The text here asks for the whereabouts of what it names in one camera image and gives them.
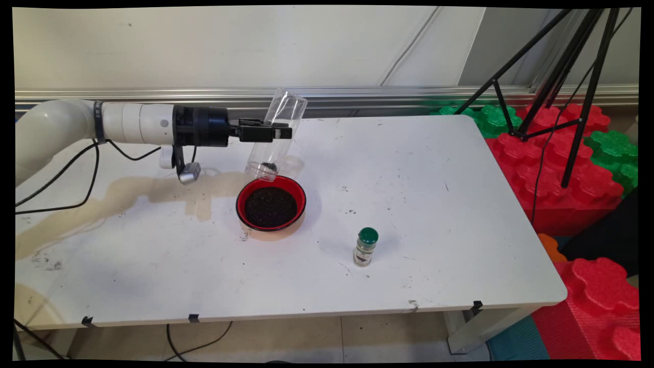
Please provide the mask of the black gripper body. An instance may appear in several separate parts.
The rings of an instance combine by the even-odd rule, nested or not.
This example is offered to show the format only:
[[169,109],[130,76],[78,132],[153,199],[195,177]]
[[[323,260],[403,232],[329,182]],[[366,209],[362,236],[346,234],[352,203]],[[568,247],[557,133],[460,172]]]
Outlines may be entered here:
[[226,108],[173,105],[173,146],[227,147],[238,136]]

